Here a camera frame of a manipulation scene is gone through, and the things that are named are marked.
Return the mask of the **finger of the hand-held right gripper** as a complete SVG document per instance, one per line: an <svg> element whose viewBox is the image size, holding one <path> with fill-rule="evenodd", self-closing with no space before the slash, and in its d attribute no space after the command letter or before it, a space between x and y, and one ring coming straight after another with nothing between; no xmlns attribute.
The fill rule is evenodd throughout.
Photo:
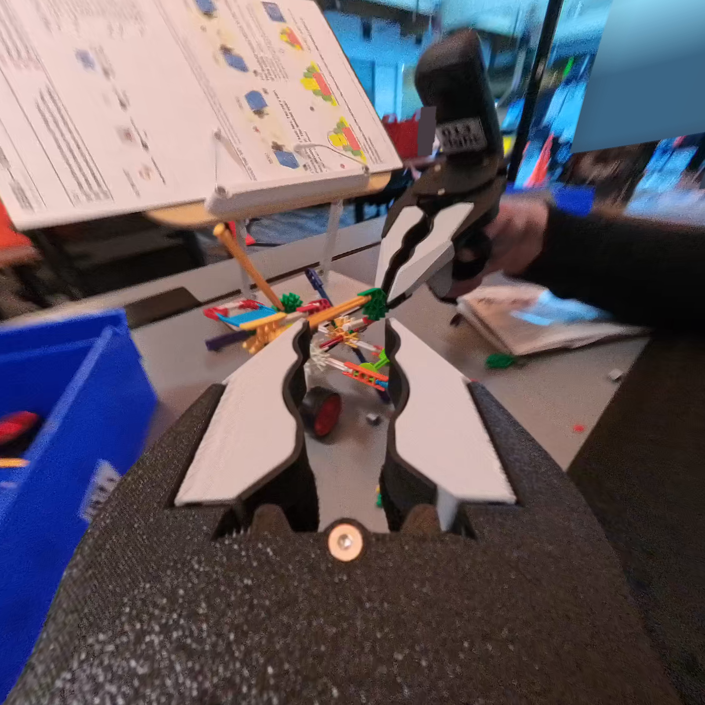
<svg viewBox="0 0 705 705"><path fill-rule="evenodd" d="M390 310L407 300L422 284L446 298L453 287L454 239L474 210L471 202L458 202L428 216L428 236L417 246L409 264L402 267L401 283L410 284L406 294L387 300Z"/></svg>
<svg viewBox="0 0 705 705"><path fill-rule="evenodd" d="M382 236L375 287L387 300L403 297L410 284L401 283L402 267L409 264L417 246L428 236L428 216L419 207L403 207Z"/></svg>

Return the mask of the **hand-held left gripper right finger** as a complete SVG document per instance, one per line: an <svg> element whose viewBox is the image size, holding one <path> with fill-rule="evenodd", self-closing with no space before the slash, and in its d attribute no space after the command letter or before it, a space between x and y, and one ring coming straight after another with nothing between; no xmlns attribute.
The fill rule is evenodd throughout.
<svg viewBox="0 0 705 705"><path fill-rule="evenodd" d="M466 505L515 506L471 380L397 319L385 322L385 351L393 411L380 491L390 531L421 505L436 510L444 532L468 527Z"/></svg>

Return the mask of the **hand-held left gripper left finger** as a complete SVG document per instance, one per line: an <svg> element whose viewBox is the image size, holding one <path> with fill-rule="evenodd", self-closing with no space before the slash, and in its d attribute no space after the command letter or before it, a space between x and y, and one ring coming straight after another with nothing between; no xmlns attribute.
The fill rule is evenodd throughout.
<svg viewBox="0 0 705 705"><path fill-rule="evenodd" d="M310 341L307 323L295 322L225 380L175 507L233 507L248 521L259 506L276 505L295 532L319 529L300 414Z"/></svg>

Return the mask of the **yellow plastic rod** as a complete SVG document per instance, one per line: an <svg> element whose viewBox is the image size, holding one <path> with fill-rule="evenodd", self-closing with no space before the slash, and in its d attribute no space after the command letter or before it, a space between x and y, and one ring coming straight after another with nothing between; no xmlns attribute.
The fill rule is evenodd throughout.
<svg viewBox="0 0 705 705"><path fill-rule="evenodd" d="M345 301L344 303L311 314L307 320L310 332L314 333L323 323L330 322L331 320L344 316L350 312L362 309L371 300L371 295L358 295Z"/></svg>
<svg viewBox="0 0 705 705"><path fill-rule="evenodd" d="M241 269L252 279L256 287L265 295L269 303L278 311L283 311L283 305L275 292L271 289L267 280L254 266L247 253L236 241L236 238L228 224L219 223L214 227L214 236L221 242L228 253L238 262Z"/></svg>

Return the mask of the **colourful construction toy plane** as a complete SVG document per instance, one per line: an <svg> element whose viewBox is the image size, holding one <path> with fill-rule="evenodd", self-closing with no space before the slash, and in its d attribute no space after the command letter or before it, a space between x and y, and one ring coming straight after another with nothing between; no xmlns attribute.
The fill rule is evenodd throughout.
<svg viewBox="0 0 705 705"><path fill-rule="evenodd" d="M241 343L249 354L254 355L294 323L307 322L311 314L335 306L319 272L306 268L304 274L316 297L304 302L297 294L286 293L280 297L283 311L276 310L269 302L246 297L205 309L207 318L222 322L231 330L208 339L207 350L216 352ZM338 372L375 390L384 404L390 403L388 376L383 373L389 366L386 352L383 347L368 343L363 337L373 323L363 316L361 308L321 324L318 330L311 332L305 374Z"/></svg>

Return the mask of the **person's right forearm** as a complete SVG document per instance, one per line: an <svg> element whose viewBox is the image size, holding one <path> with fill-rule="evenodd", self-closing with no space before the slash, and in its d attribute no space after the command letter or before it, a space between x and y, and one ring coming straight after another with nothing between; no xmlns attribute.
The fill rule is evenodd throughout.
<svg viewBox="0 0 705 705"><path fill-rule="evenodd" d="M704 332L704 226L549 209L539 255L518 275L620 322Z"/></svg>

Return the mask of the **person's right hand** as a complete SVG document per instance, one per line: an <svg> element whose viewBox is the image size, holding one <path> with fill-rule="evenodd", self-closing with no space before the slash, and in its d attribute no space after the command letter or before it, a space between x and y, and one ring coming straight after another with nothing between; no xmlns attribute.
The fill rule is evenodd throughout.
<svg viewBox="0 0 705 705"><path fill-rule="evenodd" d="M481 275L498 272L521 277L543 249L548 219L549 203L546 200L503 196L496 218L484 229L492 247Z"/></svg>

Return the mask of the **red tote bag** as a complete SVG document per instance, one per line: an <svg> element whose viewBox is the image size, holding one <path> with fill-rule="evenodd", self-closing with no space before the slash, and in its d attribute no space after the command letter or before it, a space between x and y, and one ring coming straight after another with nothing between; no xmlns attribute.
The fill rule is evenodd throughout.
<svg viewBox="0 0 705 705"><path fill-rule="evenodd" d="M383 127L403 161L419 157L420 122L420 110L409 119L399 120L393 113L386 114L382 118Z"/></svg>

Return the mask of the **black pole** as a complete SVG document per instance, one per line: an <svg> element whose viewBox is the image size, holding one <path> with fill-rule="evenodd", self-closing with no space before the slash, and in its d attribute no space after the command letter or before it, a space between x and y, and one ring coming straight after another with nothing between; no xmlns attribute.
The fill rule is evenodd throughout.
<svg viewBox="0 0 705 705"><path fill-rule="evenodd" d="M539 99L539 89L543 74L549 60L553 38L563 8L564 1L548 1L542 23L532 70L529 75L527 91L524 97L524 108L517 128L515 145L510 155L507 167L507 182L515 183L519 168L523 161L524 150L528 144L529 132L534 117L534 111Z"/></svg>

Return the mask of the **toy instruction booklet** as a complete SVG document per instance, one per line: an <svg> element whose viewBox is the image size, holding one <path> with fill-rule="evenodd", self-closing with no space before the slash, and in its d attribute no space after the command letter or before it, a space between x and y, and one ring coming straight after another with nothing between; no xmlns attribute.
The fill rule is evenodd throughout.
<svg viewBox="0 0 705 705"><path fill-rule="evenodd" d="M458 298L457 311L499 352L515 357L648 334L531 284L481 286Z"/></svg>

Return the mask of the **black perforated pad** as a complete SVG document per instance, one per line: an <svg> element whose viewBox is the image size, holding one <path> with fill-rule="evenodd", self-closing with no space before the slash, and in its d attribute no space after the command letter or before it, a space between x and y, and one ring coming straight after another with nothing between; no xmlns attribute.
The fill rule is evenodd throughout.
<svg viewBox="0 0 705 705"><path fill-rule="evenodd" d="M704 703L704 334L659 333L568 469L683 704Z"/></svg>

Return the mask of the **printed instruction sheet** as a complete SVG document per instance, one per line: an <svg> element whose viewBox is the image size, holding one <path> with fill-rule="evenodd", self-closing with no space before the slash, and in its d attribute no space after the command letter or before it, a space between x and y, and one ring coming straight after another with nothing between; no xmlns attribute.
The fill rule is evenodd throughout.
<svg viewBox="0 0 705 705"><path fill-rule="evenodd" d="M21 231L400 166L314 1L1 2Z"/></svg>

